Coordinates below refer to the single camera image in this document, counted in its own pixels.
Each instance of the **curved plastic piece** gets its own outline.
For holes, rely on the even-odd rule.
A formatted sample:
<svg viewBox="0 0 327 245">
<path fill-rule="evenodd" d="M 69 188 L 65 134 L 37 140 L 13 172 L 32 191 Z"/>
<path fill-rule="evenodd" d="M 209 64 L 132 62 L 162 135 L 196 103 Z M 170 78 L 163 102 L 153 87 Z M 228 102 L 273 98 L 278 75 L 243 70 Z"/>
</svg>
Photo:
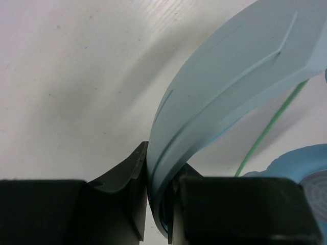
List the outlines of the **curved plastic piece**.
<svg viewBox="0 0 327 245">
<path fill-rule="evenodd" d="M 327 144 L 287 152 L 274 160 L 267 170 L 249 172 L 244 176 L 288 178 L 300 183 L 306 176 L 323 170 L 327 170 Z M 320 220 L 318 223 L 324 236 L 324 245 L 327 245 L 327 223 Z"/>
<path fill-rule="evenodd" d="M 326 0 L 259 0 L 180 69 L 157 110 L 147 151 L 154 220 L 163 192 L 198 150 L 250 110 L 327 68 Z"/>
</svg>

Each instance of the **green wire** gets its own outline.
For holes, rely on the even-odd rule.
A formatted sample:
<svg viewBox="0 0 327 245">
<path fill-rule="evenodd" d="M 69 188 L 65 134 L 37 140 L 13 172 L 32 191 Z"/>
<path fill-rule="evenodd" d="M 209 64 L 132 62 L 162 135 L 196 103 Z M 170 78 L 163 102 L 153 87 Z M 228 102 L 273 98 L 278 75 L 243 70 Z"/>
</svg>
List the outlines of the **green wire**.
<svg viewBox="0 0 327 245">
<path fill-rule="evenodd" d="M 279 119 L 279 117 L 282 115 L 282 113 L 290 106 L 290 104 L 294 101 L 294 99 L 298 96 L 298 94 L 301 92 L 301 90 L 304 88 L 304 86 L 307 84 L 308 80 L 301 82 L 294 91 L 288 96 L 288 98 L 285 100 L 285 102 L 282 104 L 282 106 L 279 108 L 279 110 L 274 114 L 268 125 L 265 127 L 265 129 L 262 131 L 261 135 L 258 137 L 258 139 L 255 141 L 249 152 L 246 154 L 245 158 L 243 159 L 241 165 L 237 169 L 235 173 L 235 177 L 238 177 L 245 167 L 246 163 L 254 153 L 254 151 L 258 148 L 259 144 L 262 142 L 262 140 L 266 137 L 266 135 L 271 130 L 272 126 L 275 124 L 275 122 Z"/>
</svg>

